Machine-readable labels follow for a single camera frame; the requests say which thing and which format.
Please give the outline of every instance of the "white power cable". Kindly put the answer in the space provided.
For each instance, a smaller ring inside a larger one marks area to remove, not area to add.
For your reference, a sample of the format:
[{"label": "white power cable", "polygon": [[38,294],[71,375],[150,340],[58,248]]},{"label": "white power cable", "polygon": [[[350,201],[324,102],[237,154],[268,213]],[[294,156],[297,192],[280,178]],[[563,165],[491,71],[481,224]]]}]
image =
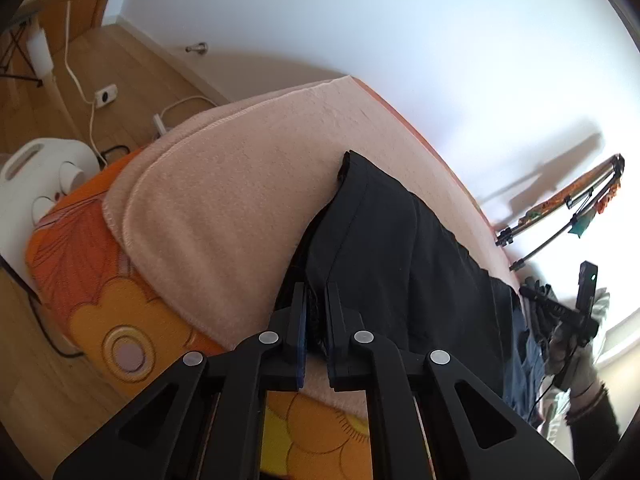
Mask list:
[{"label": "white power cable", "polygon": [[100,152],[98,151],[98,148],[96,148],[95,141],[94,141],[95,101],[89,101],[89,99],[85,97],[84,92],[82,91],[82,86],[80,85],[80,82],[76,77],[76,74],[74,74],[74,71],[71,70],[71,67],[69,66],[69,62],[67,60],[68,51],[69,51],[70,17],[71,17],[71,2],[67,2],[66,3],[66,20],[65,20],[65,67],[66,67],[66,71],[69,72],[71,79],[73,79],[74,83],[76,83],[76,87],[78,87],[78,92],[80,92],[80,96],[82,97],[82,100],[85,102],[85,104],[91,105],[91,117],[89,118],[89,141],[91,142],[91,147],[94,149],[95,155],[97,155],[98,158],[101,161],[103,161],[104,165],[106,166],[108,163],[106,159],[100,154]]},{"label": "white power cable", "polygon": [[202,99],[203,101],[206,101],[207,103],[211,104],[213,107],[218,106],[217,104],[215,104],[215,102],[213,102],[211,99],[204,97],[204,95],[192,95],[190,97],[185,97],[184,99],[180,99],[179,101],[176,101],[174,104],[172,105],[168,105],[164,110],[162,110],[160,112],[160,118],[162,119],[162,117],[164,116],[164,114],[166,112],[168,112],[169,110],[171,110],[171,108],[176,107],[177,105],[181,105],[182,103],[185,103],[187,101],[191,101],[192,99]]}]

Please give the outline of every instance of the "orange patterned fabric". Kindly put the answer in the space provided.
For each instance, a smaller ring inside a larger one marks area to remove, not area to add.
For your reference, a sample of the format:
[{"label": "orange patterned fabric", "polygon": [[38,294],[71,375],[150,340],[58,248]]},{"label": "orange patterned fabric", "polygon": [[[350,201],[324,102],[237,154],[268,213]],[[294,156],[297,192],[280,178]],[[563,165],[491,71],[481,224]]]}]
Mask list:
[{"label": "orange patterned fabric", "polygon": [[[185,352],[223,352],[166,306],[104,222],[104,195],[137,153],[60,200],[27,252],[40,299],[62,332],[131,397]],[[303,394],[269,393],[261,469],[292,480],[369,480],[367,423]]]}]

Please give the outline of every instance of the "wrist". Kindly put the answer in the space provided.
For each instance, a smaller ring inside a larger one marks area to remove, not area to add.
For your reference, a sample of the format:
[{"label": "wrist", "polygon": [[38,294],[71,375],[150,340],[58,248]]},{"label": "wrist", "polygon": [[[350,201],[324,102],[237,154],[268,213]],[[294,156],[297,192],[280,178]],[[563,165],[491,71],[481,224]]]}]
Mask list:
[{"label": "wrist", "polygon": [[569,412],[579,412],[580,410],[585,409],[587,406],[593,403],[593,401],[598,397],[600,391],[602,389],[602,382],[596,378],[596,380],[591,383],[591,385],[582,393],[578,392],[576,396],[574,396],[573,389],[569,393],[569,401],[571,403],[571,407],[569,408]]}]

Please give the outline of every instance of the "metal screw head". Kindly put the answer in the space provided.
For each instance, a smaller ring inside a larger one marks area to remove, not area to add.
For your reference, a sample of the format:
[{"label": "metal screw head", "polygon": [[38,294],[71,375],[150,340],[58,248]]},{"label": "metal screw head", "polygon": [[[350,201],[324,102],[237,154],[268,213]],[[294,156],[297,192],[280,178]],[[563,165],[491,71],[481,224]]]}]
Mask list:
[{"label": "metal screw head", "polygon": [[278,334],[271,330],[267,330],[266,332],[262,332],[258,339],[265,345],[271,345],[278,341]]},{"label": "metal screw head", "polygon": [[451,356],[446,353],[444,350],[434,350],[429,354],[431,360],[437,365],[445,365],[449,361],[451,361]]},{"label": "metal screw head", "polygon": [[201,41],[200,43],[195,43],[195,44],[192,44],[192,45],[189,45],[189,46],[185,47],[184,51],[185,52],[197,52],[201,56],[204,56],[209,51],[209,45],[207,43],[205,43],[204,41]]},{"label": "metal screw head", "polygon": [[358,343],[371,343],[373,341],[373,334],[368,330],[359,330],[353,335],[353,338]]},{"label": "metal screw head", "polygon": [[200,352],[187,352],[182,356],[182,362],[187,366],[197,366],[203,359],[204,357]]}]

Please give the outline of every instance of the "baseboard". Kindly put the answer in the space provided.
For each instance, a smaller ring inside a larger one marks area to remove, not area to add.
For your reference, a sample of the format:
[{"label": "baseboard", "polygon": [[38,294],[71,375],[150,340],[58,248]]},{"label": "baseboard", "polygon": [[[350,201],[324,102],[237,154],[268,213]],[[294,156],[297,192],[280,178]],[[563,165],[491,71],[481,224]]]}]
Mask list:
[{"label": "baseboard", "polygon": [[217,89],[210,85],[207,81],[196,74],[191,68],[186,66],[183,62],[177,59],[175,56],[169,54],[162,46],[156,43],[148,34],[137,28],[129,20],[123,16],[114,16],[113,23],[117,23],[124,28],[129,34],[136,38],[140,43],[146,46],[150,51],[164,60],[167,65],[173,68],[189,83],[194,85],[202,94],[211,99],[217,105],[226,105],[230,101],[224,97]]},{"label": "baseboard", "polygon": [[115,25],[116,23],[118,23],[119,17],[120,16],[117,14],[112,14],[111,16],[103,16],[102,26],[104,27],[105,25]]}]

